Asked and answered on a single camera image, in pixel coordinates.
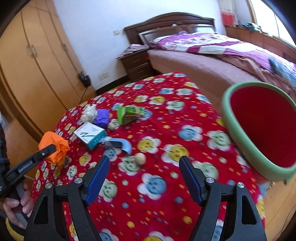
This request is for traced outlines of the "person's left hand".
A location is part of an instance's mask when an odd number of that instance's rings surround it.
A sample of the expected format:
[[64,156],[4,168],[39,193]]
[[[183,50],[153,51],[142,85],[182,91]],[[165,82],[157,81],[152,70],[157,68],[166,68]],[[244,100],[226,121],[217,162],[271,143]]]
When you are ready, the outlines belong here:
[[26,229],[26,227],[17,218],[16,213],[13,211],[14,208],[17,208],[19,205],[21,205],[22,212],[27,217],[31,216],[32,210],[34,208],[34,200],[31,197],[29,187],[26,183],[23,184],[23,189],[24,189],[24,193],[23,193],[23,197],[21,198],[20,201],[13,199],[13,198],[6,198],[5,199],[4,210],[5,210],[7,218],[9,219],[9,221],[12,224],[14,224],[22,229]]

